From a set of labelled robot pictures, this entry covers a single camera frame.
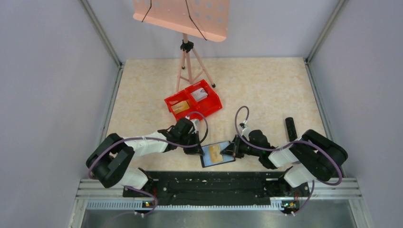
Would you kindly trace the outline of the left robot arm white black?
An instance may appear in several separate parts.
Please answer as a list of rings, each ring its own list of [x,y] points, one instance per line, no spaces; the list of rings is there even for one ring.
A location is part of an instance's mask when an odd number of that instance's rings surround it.
[[[131,161],[152,153],[170,152],[179,147],[186,154],[202,155],[198,122],[198,119],[182,117],[167,129],[132,138],[112,133],[86,160],[89,176],[105,188],[130,186],[140,196],[147,196],[152,192],[152,179],[142,169],[130,168]]]

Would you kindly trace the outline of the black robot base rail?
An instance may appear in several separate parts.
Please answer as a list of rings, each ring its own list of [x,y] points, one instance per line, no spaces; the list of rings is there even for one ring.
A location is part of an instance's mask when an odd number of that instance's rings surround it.
[[[344,178],[336,186],[318,180],[292,188],[281,172],[151,171],[142,192],[118,184],[104,188],[83,179],[76,198],[88,209],[151,210],[274,210],[291,214],[306,200],[359,200],[357,180]]]

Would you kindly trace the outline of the black leather card holder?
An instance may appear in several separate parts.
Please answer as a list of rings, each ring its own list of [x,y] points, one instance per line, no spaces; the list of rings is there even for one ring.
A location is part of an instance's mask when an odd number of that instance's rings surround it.
[[[204,155],[200,156],[201,166],[203,168],[235,162],[235,158],[229,155],[221,154],[221,151],[229,146],[230,141],[222,141],[202,146]]]

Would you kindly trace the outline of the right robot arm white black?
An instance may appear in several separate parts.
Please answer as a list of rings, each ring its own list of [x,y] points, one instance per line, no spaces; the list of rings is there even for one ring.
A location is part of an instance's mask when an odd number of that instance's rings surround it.
[[[256,156],[270,170],[288,166],[278,183],[285,196],[291,196],[303,183],[329,181],[341,173],[340,167],[348,159],[344,148],[312,129],[282,149],[272,146],[261,130],[253,130],[248,137],[236,135],[221,154],[235,158]]]

